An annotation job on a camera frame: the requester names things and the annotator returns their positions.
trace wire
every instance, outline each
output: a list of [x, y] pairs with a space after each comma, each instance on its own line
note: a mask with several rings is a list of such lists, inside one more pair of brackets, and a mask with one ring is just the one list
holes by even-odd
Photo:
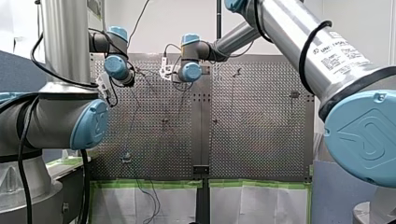
[[274, 42], [272, 41], [272, 39], [265, 34], [264, 30], [262, 29], [262, 26], [260, 25], [258, 4], [259, 4], [259, 0], [254, 0], [254, 19], [256, 22], [257, 30], [259, 31], [262, 38], [273, 44]]
[[50, 71], [48, 68], [46, 68], [45, 66], [41, 65], [41, 63], [39, 63], [36, 59], [35, 59], [35, 50], [37, 49], [37, 47], [40, 45], [41, 41], [43, 40], [43, 33], [41, 33], [40, 38], [38, 38], [37, 42], [35, 43], [35, 45], [33, 46], [32, 51], [30, 52], [30, 58], [32, 59], [32, 62], [35, 64], [35, 66], [37, 66], [38, 68], [40, 68], [41, 70], [43, 70], [44, 72], [46, 72], [47, 74], [51, 75], [52, 77], [56, 77], [58, 79], [60, 79], [63, 82], [66, 82], [68, 84], [72, 84], [72, 85], [76, 85], [76, 86], [80, 86], [83, 88], [97, 88], [98, 85], [97, 84], [85, 84], [85, 83], [79, 83], [79, 82], [75, 82], [73, 80], [67, 79], [65, 77], [61, 77], [60, 75], [56, 74], [55, 72]]
[[[140, 104], [139, 100], [137, 99], [136, 95], [134, 94], [134, 92], [132, 91], [132, 89], [131, 89], [131, 93], [132, 93], [132, 95], [134, 96], [134, 99], [136, 100], [137, 108], [136, 108], [136, 111], [134, 112], [134, 116], [133, 116], [131, 125], [129, 126], [129, 131], [128, 131], [128, 135], [127, 135], [127, 136], [130, 136], [130, 134], [131, 134], [131, 132], [132, 132], [132, 129], [133, 129], [133, 127], [134, 127], [134, 118], [135, 118], [135, 115], [137, 114], [138, 110], [139, 110], [140, 107], [141, 107], [141, 104]], [[154, 190], [154, 194], [156, 195], [156, 198], [157, 198], [157, 201], [158, 201], [158, 204], [159, 204], [159, 206], [158, 206], [158, 208], [157, 208], [157, 201], [156, 201], [156, 199], [154, 198], [154, 196], [153, 196], [152, 194], [150, 194], [149, 192], [143, 190], [140, 181], [137, 179], [137, 171], [136, 171], [135, 164], [134, 164], [133, 167], [134, 167], [134, 180], [136, 181], [137, 187], [140, 189], [140, 191], [141, 191], [142, 193], [148, 195], [148, 196], [151, 198], [151, 200], [154, 202], [154, 212], [153, 212], [153, 215], [152, 215], [151, 217], [149, 217], [149, 218], [147, 218], [147, 219], [145, 219], [145, 220], [143, 221], [143, 224], [149, 224], [149, 223], [160, 213], [160, 210], [161, 210], [161, 203], [160, 203], [160, 200], [158, 199], [157, 192], [155, 191], [154, 186], [152, 185], [152, 186], [153, 186], [153, 190]]]
[[131, 65], [131, 67], [129, 69], [131, 69], [132, 71], [136, 72], [136, 69], [134, 68], [134, 65], [132, 63], [130, 63], [129, 61], [127, 63], [129, 65]]
[[218, 41], [216, 40], [216, 41], [213, 43], [213, 47], [215, 48], [216, 53], [218, 53], [219, 55], [221, 55], [221, 56], [223, 56], [223, 57], [227, 57], [227, 58], [237, 58], [237, 57], [241, 57], [242, 55], [246, 54], [246, 53], [251, 49], [251, 47], [252, 47], [253, 44], [254, 44], [254, 40], [253, 40], [252, 42], [250, 42], [250, 45], [248, 46], [248, 48], [247, 48], [244, 52], [242, 52], [242, 53], [240, 53], [240, 54], [236, 54], [236, 55], [226, 55], [226, 54], [224, 54], [224, 53], [222, 53], [221, 51], [218, 50], [218, 47], [216, 46], [216, 43], [217, 43], [217, 42], [218, 42]]
[[32, 104], [30, 105], [30, 107], [28, 108], [28, 110], [26, 112], [27, 116], [24, 121], [23, 132], [21, 135], [21, 141], [20, 141], [19, 150], [18, 150], [18, 168], [20, 170], [21, 181], [22, 181], [23, 190], [25, 193], [26, 213], [27, 213], [27, 223], [28, 224], [33, 223], [33, 209], [32, 209], [32, 198], [31, 198], [30, 190], [29, 190], [29, 183], [27, 182], [26, 173], [24, 172], [24, 167], [23, 167], [23, 149], [25, 146], [27, 133], [29, 131], [30, 121], [32, 119], [33, 111], [34, 111], [37, 103], [38, 103], [38, 96], [33, 100]]
[[139, 25], [139, 22], [140, 22], [140, 20], [142, 19], [142, 16], [143, 16], [143, 14], [145, 13], [145, 10], [146, 10], [146, 7], [148, 6], [148, 4], [149, 4], [149, 0], [147, 0], [147, 1], [146, 1], [146, 4], [143, 6], [142, 12], [140, 13], [139, 18], [137, 19], [136, 25], [134, 26], [134, 30], [132, 31], [131, 35], [129, 36], [127, 49], [128, 49], [129, 46], [131, 45], [132, 36], [133, 36], [134, 33], [136, 32], [137, 26]]
[[110, 78], [110, 86], [111, 86], [111, 90], [113, 90], [114, 97], [116, 98], [116, 103], [111, 104], [110, 99], [109, 99], [109, 97], [107, 96], [107, 97], [106, 97], [106, 101], [107, 101], [108, 105], [110, 106], [110, 108], [113, 108], [114, 106], [116, 106], [116, 105], [119, 104], [119, 96], [117, 95], [116, 90], [114, 89], [114, 85], [113, 85], [113, 84], [114, 84], [114, 85], [117, 85], [117, 84], [114, 83], [114, 80], [113, 80], [113, 78], [111, 77], [111, 78]]
[[81, 157], [82, 157], [82, 166], [84, 170], [84, 205], [83, 205], [83, 211], [82, 211], [82, 217], [79, 220], [79, 224], [86, 224], [88, 220], [88, 214], [89, 214], [89, 208], [90, 208], [90, 169], [89, 169], [89, 164], [88, 164], [88, 155], [87, 151], [85, 149], [82, 149], [81, 151]]
[[151, 187], [152, 187], [152, 190], [153, 190], [154, 195], [155, 195], [155, 199], [154, 199], [154, 197], [152, 196], [152, 194], [150, 194], [150, 195], [151, 195], [151, 198], [152, 198], [153, 201], [154, 201], [154, 213], [152, 214], [151, 217], [145, 219], [145, 220], [143, 221], [143, 224], [149, 224], [158, 214], [160, 214], [160, 211], [161, 211], [161, 202], [160, 202], [160, 199], [158, 198], [157, 191], [156, 191], [155, 188], [154, 188], [154, 183], [152, 182], [151, 179], [150, 179], [149, 182], [151, 183]]
[[165, 50], [163, 51], [163, 56], [166, 56], [166, 51], [168, 50], [168, 48], [169, 48], [170, 46], [172, 46], [172, 47], [174, 47], [175, 49], [178, 49], [178, 50], [181, 51], [181, 48], [180, 48], [180, 47], [178, 47], [178, 46], [176, 46], [176, 45], [174, 45], [174, 44], [168, 44], [168, 45], [166, 45]]

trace gray panel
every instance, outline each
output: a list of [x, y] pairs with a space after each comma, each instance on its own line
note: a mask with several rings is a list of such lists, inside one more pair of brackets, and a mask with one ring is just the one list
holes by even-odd
[[335, 162], [314, 162], [312, 223], [350, 224], [353, 208], [369, 202], [377, 186], [347, 173]]
[[38, 91], [45, 74], [32, 61], [0, 50], [0, 91]]
[[[161, 55], [131, 55], [136, 75], [133, 88], [116, 88], [119, 105], [110, 109], [109, 127], [96, 149], [95, 179], [154, 178], [191, 179], [190, 91], [177, 91], [157, 71]], [[96, 57], [92, 69], [103, 72]], [[132, 162], [122, 163], [127, 152]]]
[[309, 180], [313, 97], [282, 56], [217, 65], [212, 91], [211, 178]]

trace metal bracket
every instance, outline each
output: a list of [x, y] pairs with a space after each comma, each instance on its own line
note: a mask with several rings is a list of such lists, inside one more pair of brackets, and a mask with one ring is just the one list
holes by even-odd
[[208, 165], [194, 165], [193, 172], [195, 175], [209, 175]]

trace sticker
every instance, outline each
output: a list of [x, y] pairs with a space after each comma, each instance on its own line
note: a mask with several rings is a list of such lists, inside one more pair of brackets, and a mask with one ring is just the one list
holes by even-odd
[[329, 34], [334, 37], [334, 38], [343, 38], [342, 36], [340, 36], [337, 32], [331, 31], [329, 32]]
[[328, 70], [338, 78], [344, 78], [343, 74], [354, 67], [371, 63], [342, 37], [322, 44], [311, 52], [314, 55], [313, 60], [318, 63], [319, 67]]

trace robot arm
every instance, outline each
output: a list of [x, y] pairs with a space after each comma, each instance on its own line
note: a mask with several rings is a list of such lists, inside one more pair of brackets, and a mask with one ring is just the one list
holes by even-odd
[[395, 188], [396, 67], [371, 63], [299, 0], [225, 0], [225, 5], [246, 22], [213, 44], [183, 36], [179, 79], [196, 80], [199, 60], [225, 62], [266, 33], [321, 101], [319, 116], [334, 160], [361, 180]]

